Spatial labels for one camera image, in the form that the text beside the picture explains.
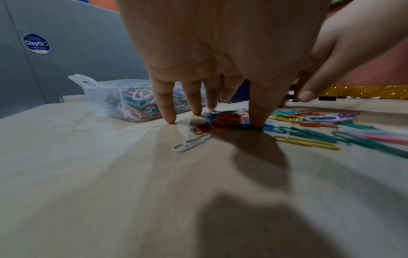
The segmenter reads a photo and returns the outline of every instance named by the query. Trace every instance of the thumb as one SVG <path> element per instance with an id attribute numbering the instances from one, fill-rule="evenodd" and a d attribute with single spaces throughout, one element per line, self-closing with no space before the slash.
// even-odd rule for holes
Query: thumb
<path id="1" fill-rule="evenodd" d="M 297 99 L 302 102 L 309 102 L 317 98 L 348 71 L 347 64 L 340 56 L 331 55 L 299 90 Z"/>

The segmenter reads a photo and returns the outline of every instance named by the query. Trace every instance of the orange wall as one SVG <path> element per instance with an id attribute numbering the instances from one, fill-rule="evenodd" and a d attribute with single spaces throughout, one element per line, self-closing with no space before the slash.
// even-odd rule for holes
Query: orange wall
<path id="1" fill-rule="evenodd" d="M 91 5 L 100 6 L 112 11 L 118 11 L 115 0 L 89 0 Z"/>

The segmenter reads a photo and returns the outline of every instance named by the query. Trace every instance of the hand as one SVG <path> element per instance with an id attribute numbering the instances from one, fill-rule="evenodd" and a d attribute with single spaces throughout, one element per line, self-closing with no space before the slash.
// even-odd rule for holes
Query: hand
<path id="1" fill-rule="evenodd" d="M 300 73 L 295 101 L 313 100 L 406 36 L 407 0 L 354 0 L 324 22 L 312 57 Z"/>
<path id="2" fill-rule="evenodd" d="M 160 112 L 176 120 L 174 82 L 194 114 L 251 80 L 249 116 L 261 127 L 305 66 L 330 0 L 117 0 Z"/>

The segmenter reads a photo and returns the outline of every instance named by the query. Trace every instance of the fingernail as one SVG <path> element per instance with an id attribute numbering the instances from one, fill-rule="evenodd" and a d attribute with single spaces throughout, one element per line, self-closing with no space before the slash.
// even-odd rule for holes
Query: fingernail
<path id="1" fill-rule="evenodd" d="M 313 99 L 316 98 L 315 94 L 311 91 L 304 91 L 302 92 L 299 97 L 297 97 L 298 100 L 300 100 L 301 102 L 309 102 Z"/>

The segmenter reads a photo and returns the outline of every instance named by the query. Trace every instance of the clear plastic box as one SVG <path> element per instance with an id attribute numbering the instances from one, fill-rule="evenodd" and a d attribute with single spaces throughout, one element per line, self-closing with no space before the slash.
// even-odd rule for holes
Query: clear plastic box
<path id="1" fill-rule="evenodd" d="M 130 122 L 146 122 L 162 117 L 153 98 L 149 80 L 97 82 L 81 74 L 70 75 L 68 78 L 83 88 L 92 112 L 98 116 L 111 116 Z M 176 82 L 174 87 L 173 99 L 176 113 L 190 110 L 179 82 Z M 201 104 L 206 105 L 203 86 Z"/>

